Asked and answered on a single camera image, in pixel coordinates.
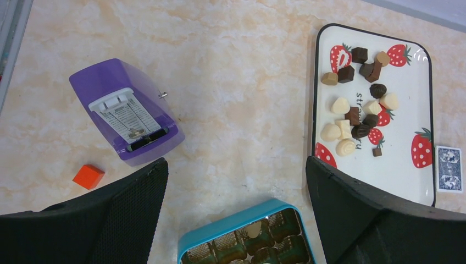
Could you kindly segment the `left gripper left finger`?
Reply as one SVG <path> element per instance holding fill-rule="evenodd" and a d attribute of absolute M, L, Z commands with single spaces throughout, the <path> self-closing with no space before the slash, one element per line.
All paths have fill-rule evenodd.
<path fill-rule="evenodd" d="M 42 211 L 1 215 L 1 263 L 146 263 L 168 177 L 160 158 Z"/>

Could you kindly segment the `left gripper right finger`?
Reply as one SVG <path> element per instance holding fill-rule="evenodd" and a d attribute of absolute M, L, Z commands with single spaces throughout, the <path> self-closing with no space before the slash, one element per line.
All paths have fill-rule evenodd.
<path fill-rule="evenodd" d="M 465 263 L 465 214 L 411 202 L 306 161 L 327 263 Z"/>

